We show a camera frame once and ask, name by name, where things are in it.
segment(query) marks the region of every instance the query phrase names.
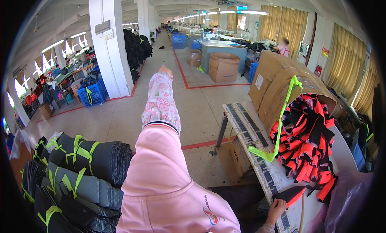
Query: tiled floor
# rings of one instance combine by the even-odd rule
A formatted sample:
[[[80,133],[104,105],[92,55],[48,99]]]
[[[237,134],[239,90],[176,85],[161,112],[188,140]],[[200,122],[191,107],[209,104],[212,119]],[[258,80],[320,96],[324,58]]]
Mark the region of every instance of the tiled floor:
[[[166,31],[159,34],[153,48],[153,56],[146,60],[132,97],[110,100],[90,108],[84,108],[73,99],[70,105],[63,105],[48,120],[37,111],[26,129],[32,143],[36,144],[42,136],[49,138],[55,131],[64,131],[71,137],[80,134],[93,141],[122,141],[130,144],[135,151],[135,143],[142,129],[141,115],[147,100],[149,81],[163,61],[173,72],[174,99],[181,117],[181,145],[216,140],[223,115],[221,105],[250,100],[249,85],[218,85],[248,84],[248,73],[244,77],[238,74],[235,82],[215,83],[208,74],[187,64],[186,49],[175,50],[184,80]],[[198,88],[187,89],[186,86]],[[225,131],[225,137],[229,133],[230,126]],[[228,185],[218,156],[211,156],[208,153],[210,150],[213,150],[213,145],[183,151],[191,177],[203,187]]]

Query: blue plastic crate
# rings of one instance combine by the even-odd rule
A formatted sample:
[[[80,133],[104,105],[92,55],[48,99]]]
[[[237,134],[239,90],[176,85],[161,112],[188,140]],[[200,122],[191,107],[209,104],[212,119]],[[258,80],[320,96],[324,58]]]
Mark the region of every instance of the blue plastic crate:
[[[92,105],[88,100],[86,87],[84,86],[84,84],[82,84],[78,89],[80,100],[82,100],[85,108],[105,103],[106,97],[109,94],[107,94],[103,78],[100,78],[96,84],[88,86],[87,88],[91,91],[91,99],[93,103]]]
[[[202,47],[201,43],[195,43],[195,41],[192,42],[192,50],[201,49],[201,47]]]
[[[186,37],[184,34],[173,34],[172,37],[173,49],[183,49],[186,47]]]
[[[258,68],[258,63],[251,63],[249,68],[249,77],[248,82],[252,83],[253,78],[255,77],[256,69]]]

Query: worker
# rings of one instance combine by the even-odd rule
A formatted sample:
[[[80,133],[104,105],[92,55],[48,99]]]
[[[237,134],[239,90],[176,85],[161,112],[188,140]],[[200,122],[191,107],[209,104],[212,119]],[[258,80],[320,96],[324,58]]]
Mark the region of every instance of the worker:
[[[219,28],[217,28],[217,25],[215,25],[215,27],[212,29],[213,33],[216,33],[216,31],[219,30]]]
[[[274,46],[273,48],[275,50],[278,50],[279,54],[288,57],[290,55],[290,49],[288,48],[289,43],[290,42],[288,41],[288,39],[286,37],[282,37],[277,42],[277,46]]]
[[[192,180],[181,149],[172,81],[164,65],[150,79],[142,132],[121,187],[122,215],[116,232],[241,232],[237,208],[264,198],[263,189],[259,184],[205,189]],[[286,208],[284,200],[273,201],[265,223],[253,232],[274,233]]]

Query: metal table leg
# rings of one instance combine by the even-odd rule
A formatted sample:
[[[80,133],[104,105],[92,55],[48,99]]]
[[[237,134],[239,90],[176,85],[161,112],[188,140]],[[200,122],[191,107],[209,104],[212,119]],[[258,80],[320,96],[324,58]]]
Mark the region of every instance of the metal table leg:
[[[224,115],[222,116],[222,121],[221,121],[221,126],[220,126],[220,130],[219,130],[219,134],[217,136],[217,141],[216,141],[215,149],[213,151],[210,151],[209,152],[210,154],[217,155],[217,148],[220,146],[222,138],[224,137],[224,132],[225,132],[225,129],[227,128],[227,124],[228,124],[228,118],[227,118],[227,115],[224,112]]]

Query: plastic bag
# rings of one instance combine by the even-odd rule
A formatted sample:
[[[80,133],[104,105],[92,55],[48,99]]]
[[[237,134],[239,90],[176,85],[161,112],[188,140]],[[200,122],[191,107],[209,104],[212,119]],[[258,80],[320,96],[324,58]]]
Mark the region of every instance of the plastic bag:
[[[28,134],[25,130],[21,129],[16,132],[15,139],[12,145],[11,158],[19,158],[20,157],[20,145],[22,143],[26,144],[26,148],[29,153],[31,153],[31,149],[34,149],[35,146],[28,139]]]
[[[332,191],[324,222],[326,233],[345,232],[367,197],[373,173],[342,170]]]

